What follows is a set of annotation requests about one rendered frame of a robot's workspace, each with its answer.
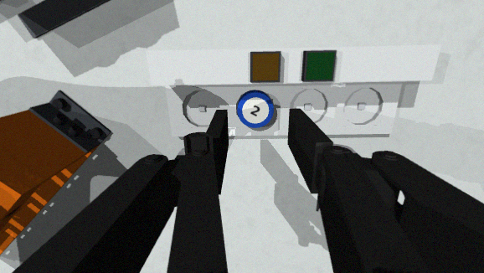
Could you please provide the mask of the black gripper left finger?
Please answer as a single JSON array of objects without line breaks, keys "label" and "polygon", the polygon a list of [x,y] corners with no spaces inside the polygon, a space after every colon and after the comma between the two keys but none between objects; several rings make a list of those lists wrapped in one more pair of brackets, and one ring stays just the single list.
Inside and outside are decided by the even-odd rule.
[{"label": "black gripper left finger", "polygon": [[139,159],[12,273],[140,273],[174,207],[167,273],[228,273],[219,204],[228,110],[183,141],[174,160]]}]

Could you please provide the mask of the orange tube rack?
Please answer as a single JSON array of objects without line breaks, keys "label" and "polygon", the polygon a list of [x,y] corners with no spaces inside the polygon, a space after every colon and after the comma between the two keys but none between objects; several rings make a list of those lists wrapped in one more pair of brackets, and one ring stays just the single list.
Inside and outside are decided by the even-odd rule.
[{"label": "orange tube rack", "polygon": [[97,147],[83,152],[29,110],[0,117],[0,254]]}]

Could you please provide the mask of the blue screw cap with number 2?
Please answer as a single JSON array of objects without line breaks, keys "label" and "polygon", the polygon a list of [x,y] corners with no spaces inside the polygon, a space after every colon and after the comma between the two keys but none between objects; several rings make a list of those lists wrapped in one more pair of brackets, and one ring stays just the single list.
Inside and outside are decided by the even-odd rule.
[{"label": "blue screw cap with number 2", "polygon": [[243,124],[252,128],[265,126],[274,114],[270,97],[261,90],[244,93],[237,107],[238,117]]}]

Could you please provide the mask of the grey button housing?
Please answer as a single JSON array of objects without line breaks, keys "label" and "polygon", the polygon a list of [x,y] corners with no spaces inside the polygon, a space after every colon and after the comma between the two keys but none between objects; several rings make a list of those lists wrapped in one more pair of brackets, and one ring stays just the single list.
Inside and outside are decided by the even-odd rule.
[{"label": "grey button housing", "polygon": [[18,15],[33,39],[110,0],[0,0],[0,23]]}]

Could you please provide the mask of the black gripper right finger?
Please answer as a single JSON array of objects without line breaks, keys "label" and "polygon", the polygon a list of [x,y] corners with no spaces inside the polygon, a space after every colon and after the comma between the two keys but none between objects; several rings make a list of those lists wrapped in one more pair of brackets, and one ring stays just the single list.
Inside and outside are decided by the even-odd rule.
[{"label": "black gripper right finger", "polygon": [[334,144],[302,109],[287,144],[318,193],[333,273],[484,273],[481,201],[398,153]]}]

